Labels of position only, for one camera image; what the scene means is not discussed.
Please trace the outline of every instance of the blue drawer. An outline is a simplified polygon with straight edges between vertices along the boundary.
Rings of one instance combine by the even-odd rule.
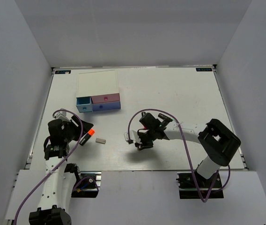
[[[106,103],[92,104],[92,111],[101,111],[108,109],[120,109],[120,102],[106,102]]]
[[[78,97],[76,106],[80,113],[92,112],[92,104],[90,97]]]

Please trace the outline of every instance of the gray wall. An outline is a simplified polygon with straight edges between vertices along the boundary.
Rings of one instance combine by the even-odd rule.
[[[266,194],[266,1],[252,1],[217,68],[246,162]]]
[[[25,166],[51,69],[13,0],[0,0],[0,224]]]
[[[52,67],[219,62],[251,0],[16,0]]]

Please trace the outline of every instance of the small gray block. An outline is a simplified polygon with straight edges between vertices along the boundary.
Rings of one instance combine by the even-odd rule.
[[[96,138],[96,143],[106,144],[106,140],[102,138]]]

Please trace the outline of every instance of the white tabletop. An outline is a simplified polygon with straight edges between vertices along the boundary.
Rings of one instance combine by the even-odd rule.
[[[94,124],[94,136],[84,146],[79,145],[68,160],[82,171],[190,169],[181,140],[156,140],[154,148],[142,151],[125,142],[124,132],[130,118],[144,108],[165,110],[185,123],[207,123],[217,118],[231,128],[213,72],[196,72],[195,68],[116,69],[121,109],[79,113],[76,108],[78,74],[104,70],[112,69],[72,69],[71,74],[54,75],[33,149],[31,169],[45,169],[43,143],[49,135],[47,123],[60,108],[73,111]],[[131,129],[142,128],[138,122],[140,117],[133,121]],[[106,139],[106,144],[95,143],[96,137]],[[201,145],[187,144],[196,167],[207,154]],[[71,142],[70,148],[74,145],[75,142]],[[230,165],[232,169],[244,168],[239,152]]]

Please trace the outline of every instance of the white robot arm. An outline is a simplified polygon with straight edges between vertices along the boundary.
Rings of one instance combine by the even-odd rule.
[[[45,174],[52,173],[52,175],[44,182],[37,210],[29,215],[30,225],[70,225],[68,207],[72,190],[74,185],[82,180],[77,165],[68,164],[64,160],[69,153],[68,144],[71,141],[79,141],[80,122],[74,116],[69,120],[66,113],[62,112],[56,114],[54,118],[48,123],[50,136],[44,142]],[[93,127],[93,124],[84,121],[82,124],[83,134]],[[62,161],[63,163],[52,172],[52,169]]]
[[[144,113],[140,123],[144,126],[138,131],[130,130],[130,138],[125,133],[125,140],[135,143],[138,150],[152,148],[156,139],[182,140],[178,124],[171,118],[159,114],[160,121],[150,113]],[[219,120],[212,119],[207,124],[181,124],[186,141],[199,143],[208,156],[200,163],[196,173],[209,179],[221,167],[228,166],[241,142]]]

